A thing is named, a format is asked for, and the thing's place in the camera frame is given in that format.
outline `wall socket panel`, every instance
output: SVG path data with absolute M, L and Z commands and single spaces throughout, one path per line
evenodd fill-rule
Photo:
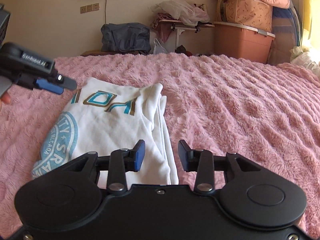
M 86 12 L 92 12 L 92 11 L 98 11 L 98 10 L 100 10 L 99 3 L 88 4 L 86 6 L 80 7 L 80 13 L 86 13 Z

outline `curtain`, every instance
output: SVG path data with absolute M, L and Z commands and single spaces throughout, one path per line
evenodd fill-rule
M 304 49 L 320 50 L 320 0 L 303 0 L 303 40 Z

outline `clothes pile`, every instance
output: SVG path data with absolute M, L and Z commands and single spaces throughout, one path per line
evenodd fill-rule
M 189 0 L 164 1 L 154 5 L 151 10 L 157 14 L 152 29 L 163 43 L 166 43 L 173 30 L 169 24 L 160 24 L 161 20 L 180 20 L 182 24 L 191 27 L 210 21 L 205 5 L 197 6 Z
M 127 172 L 132 184 L 178 184 L 169 132 L 164 120 L 163 86 L 118 86 L 95 78 L 65 106 L 41 149 L 41 160 L 32 174 L 37 178 L 87 152 L 99 156 L 128 148 L 140 140 L 146 153 L 140 172 Z M 102 171 L 98 187 L 106 188 L 108 172 Z

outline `bed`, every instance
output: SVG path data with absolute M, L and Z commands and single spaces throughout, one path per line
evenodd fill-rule
M 300 226 L 313 238 L 320 236 L 320 83 L 310 71 L 174 53 L 58 58 L 56 66 L 79 87 L 91 76 L 136 87 L 162 83 L 181 184 L 192 187 L 195 174 L 182 169 L 180 139 L 215 155 L 238 152 L 303 188 L 308 207 Z M 12 105 L 0 113 L 0 235 L 5 238 L 20 226 L 14 195 L 31 180 L 41 143 L 73 95 L 17 86 L 10 94 Z M 221 188 L 223 175 L 217 173 Z

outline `plastic bag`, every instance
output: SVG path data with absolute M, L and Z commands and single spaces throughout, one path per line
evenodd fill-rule
M 161 44 L 157 38 L 155 38 L 154 43 L 155 43 L 155 48 L 153 50 L 153 55 L 157 55 L 160 53 L 168 54 L 168 51 L 164 47 L 161 46 Z
M 319 54 L 316 51 L 308 51 L 302 52 L 299 56 L 291 61 L 291 64 L 309 69 L 313 72 L 313 74 L 320 78 L 320 66 L 318 65 L 319 61 Z
M 186 0 L 169 0 L 156 4 L 151 8 L 155 13 L 165 11 L 174 19 L 181 20 L 188 26 L 197 26 L 198 22 L 207 23 L 210 21 L 209 15 L 192 2 Z

